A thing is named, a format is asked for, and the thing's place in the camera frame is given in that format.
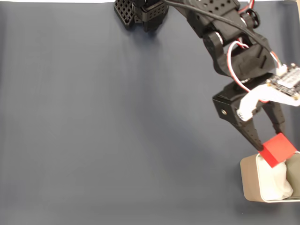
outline circuit board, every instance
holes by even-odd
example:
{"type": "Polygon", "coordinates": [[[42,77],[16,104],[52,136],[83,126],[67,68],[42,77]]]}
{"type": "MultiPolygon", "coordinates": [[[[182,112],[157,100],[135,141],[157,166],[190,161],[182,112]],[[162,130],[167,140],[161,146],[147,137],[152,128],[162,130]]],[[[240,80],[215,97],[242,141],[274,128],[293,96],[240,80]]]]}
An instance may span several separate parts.
{"type": "Polygon", "coordinates": [[[300,68],[293,67],[281,76],[273,75],[267,80],[267,84],[298,100],[300,98],[300,68]]]}

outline red cube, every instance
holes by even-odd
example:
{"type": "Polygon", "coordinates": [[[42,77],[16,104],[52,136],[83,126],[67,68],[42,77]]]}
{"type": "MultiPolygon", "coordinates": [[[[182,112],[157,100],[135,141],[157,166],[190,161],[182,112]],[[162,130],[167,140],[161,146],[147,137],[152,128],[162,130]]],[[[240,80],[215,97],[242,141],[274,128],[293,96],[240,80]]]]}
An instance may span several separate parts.
{"type": "Polygon", "coordinates": [[[264,143],[263,150],[259,151],[259,153],[273,168],[291,157],[296,151],[296,148],[290,143],[286,136],[279,133],[264,143]]]}

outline black cable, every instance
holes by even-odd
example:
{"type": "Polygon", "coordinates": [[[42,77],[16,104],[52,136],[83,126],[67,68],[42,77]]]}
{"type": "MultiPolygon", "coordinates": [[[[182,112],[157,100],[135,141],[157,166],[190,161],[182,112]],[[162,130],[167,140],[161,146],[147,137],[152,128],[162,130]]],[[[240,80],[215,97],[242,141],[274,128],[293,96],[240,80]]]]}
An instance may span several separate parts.
{"type": "Polygon", "coordinates": [[[254,41],[256,41],[261,47],[265,48],[268,52],[272,51],[270,47],[265,45],[265,43],[259,37],[257,37],[254,33],[252,33],[249,29],[247,29],[247,28],[245,28],[245,27],[243,27],[243,26],[241,26],[241,25],[239,25],[239,24],[237,24],[237,23],[235,23],[231,20],[228,20],[228,19],[226,19],[222,16],[206,12],[202,9],[199,9],[199,8],[196,8],[194,6],[190,6],[190,5],[187,5],[187,4],[184,4],[184,3],[179,3],[179,2],[169,1],[169,0],[162,0],[162,1],[167,5],[192,10],[194,12],[197,12],[199,14],[208,16],[208,17],[213,18],[215,20],[219,20],[221,22],[227,23],[228,25],[231,25],[231,26],[243,31],[245,34],[247,34],[249,37],[251,37],[254,41]]]}

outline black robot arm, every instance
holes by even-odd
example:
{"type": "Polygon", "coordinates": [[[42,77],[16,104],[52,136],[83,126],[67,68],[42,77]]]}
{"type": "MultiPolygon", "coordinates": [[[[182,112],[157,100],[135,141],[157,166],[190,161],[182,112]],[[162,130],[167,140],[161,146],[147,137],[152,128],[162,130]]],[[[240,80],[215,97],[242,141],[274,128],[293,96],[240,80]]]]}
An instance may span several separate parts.
{"type": "MultiPolygon", "coordinates": [[[[203,39],[218,74],[231,76],[224,47],[242,38],[248,48],[236,48],[231,55],[231,65],[236,77],[251,90],[273,76],[269,73],[275,65],[268,40],[254,32],[260,25],[259,15],[250,8],[241,12],[237,0],[116,0],[114,9],[126,29],[140,23],[145,32],[148,32],[156,30],[163,22],[169,5],[186,17],[198,37],[203,39]],[[209,16],[211,14],[231,21],[235,26],[212,18],[209,16]]],[[[246,94],[236,82],[232,82],[213,97],[213,102],[220,118],[230,122],[257,150],[262,150],[253,119],[245,121],[237,113],[240,101],[246,94]]],[[[280,104],[259,102],[253,115],[261,108],[267,113],[276,133],[284,133],[285,119],[280,104]]]]}

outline cable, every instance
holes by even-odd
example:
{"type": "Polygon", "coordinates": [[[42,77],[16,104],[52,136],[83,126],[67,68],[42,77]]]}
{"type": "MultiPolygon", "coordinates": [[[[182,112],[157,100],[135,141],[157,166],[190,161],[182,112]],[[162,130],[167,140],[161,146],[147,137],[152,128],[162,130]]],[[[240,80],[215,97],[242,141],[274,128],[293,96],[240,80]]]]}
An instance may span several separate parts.
{"type": "Polygon", "coordinates": [[[254,1],[255,1],[255,0],[249,0],[249,1],[248,1],[248,5],[246,5],[243,9],[241,9],[241,10],[239,11],[239,13],[243,13],[243,12],[245,12],[247,9],[253,8],[253,7],[254,7],[254,1]]]}
{"type": "MultiPolygon", "coordinates": [[[[228,66],[228,70],[229,70],[229,73],[231,75],[231,77],[234,79],[234,81],[242,88],[244,89],[245,91],[247,92],[250,92],[251,90],[249,88],[247,88],[239,79],[238,77],[236,76],[234,70],[233,70],[233,67],[232,67],[232,63],[231,63],[231,53],[233,51],[233,47],[235,45],[239,45],[240,47],[244,47],[244,48],[249,48],[248,45],[246,44],[243,44],[241,43],[240,41],[234,41],[230,44],[229,48],[228,48],[228,51],[227,51],[227,66],[228,66]]],[[[270,54],[273,56],[274,60],[277,62],[278,64],[278,68],[280,68],[280,64],[279,64],[279,60],[278,60],[278,57],[276,56],[276,54],[274,52],[270,52],[270,54]]]]}
{"type": "Polygon", "coordinates": [[[228,19],[226,19],[222,16],[218,16],[216,14],[206,12],[202,9],[199,9],[199,8],[194,7],[194,6],[187,5],[187,4],[174,2],[174,1],[169,1],[169,0],[162,0],[162,1],[167,5],[192,10],[194,12],[200,13],[202,15],[208,16],[208,17],[213,18],[215,20],[219,20],[219,21],[224,22],[228,25],[231,25],[231,26],[243,31],[245,34],[247,34],[249,37],[251,37],[254,41],[256,41],[261,47],[265,48],[268,52],[272,51],[270,47],[268,47],[259,37],[257,37],[254,33],[252,33],[249,29],[247,29],[247,28],[245,28],[245,27],[243,27],[243,26],[241,26],[241,25],[239,25],[239,24],[237,24],[237,23],[235,23],[231,20],[228,20],[228,19]]]}
{"type": "Polygon", "coordinates": [[[233,70],[233,66],[232,66],[232,63],[231,63],[231,52],[233,50],[233,47],[234,45],[239,45],[239,46],[242,46],[242,47],[245,47],[245,48],[249,48],[248,45],[246,44],[243,44],[239,41],[234,41],[230,44],[229,48],[228,48],[228,51],[227,51],[227,66],[228,66],[228,69],[229,69],[229,73],[231,75],[231,77],[234,79],[234,81],[242,88],[244,89],[246,92],[250,92],[250,89],[247,88],[239,79],[238,77],[236,76],[234,70],[233,70]]]}

